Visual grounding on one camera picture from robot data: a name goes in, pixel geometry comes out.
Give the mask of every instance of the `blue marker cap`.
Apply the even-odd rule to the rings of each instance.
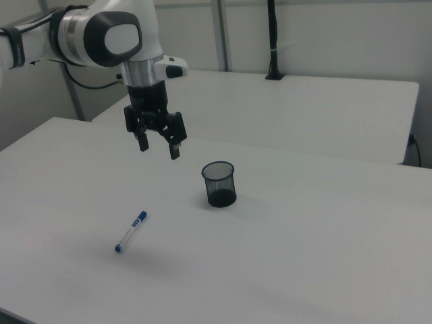
[[[145,211],[142,211],[141,214],[137,217],[139,220],[144,221],[144,218],[146,218],[147,213]]]

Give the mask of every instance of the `white wall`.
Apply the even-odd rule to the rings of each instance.
[[[226,8],[233,71],[267,73],[267,7],[234,2]],[[432,167],[432,2],[277,5],[276,12],[282,72],[418,82],[412,131]]]
[[[92,0],[47,0],[48,7],[84,4]],[[184,58],[191,69],[219,70],[215,33],[209,0],[156,0],[159,38],[164,53]],[[81,83],[98,86],[115,80],[118,68],[71,67]],[[75,86],[86,120],[104,112],[127,95],[122,85],[103,90],[86,90]]]
[[[40,12],[37,1],[0,0],[0,26]],[[0,88],[0,151],[53,116],[76,118],[57,63],[5,72]]]

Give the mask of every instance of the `table surface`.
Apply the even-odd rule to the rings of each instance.
[[[36,324],[430,323],[428,169],[52,119],[0,153],[0,309]],[[206,202],[201,168],[236,167]],[[148,216],[124,253],[114,246]]]
[[[166,82],[190,136],[274,149],[403,162],[414,82],[191,71]],[[93,122],[125,128],[125,97]]]

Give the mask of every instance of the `mesh pencil cup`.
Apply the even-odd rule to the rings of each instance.
[[[205,180],[207,200],[213,207],[226,207],[232,205],[236,199],[234,187],[234,166],[225,161],[216,161],[207,164],[201,171]]]

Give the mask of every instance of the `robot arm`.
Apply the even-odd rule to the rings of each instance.
[[[152,0],[97,0],[91,6],[57,9],[35,22],[0,28],[0,86],[3,70],[43,59],[72,65],[120,65],[131,105],[126,127],[149,148],[146,130],[169,143],[171,158],[180,156],[186,139],[181,113],[167,111],[165,80],[186,76],[187,63],[163,55]]]

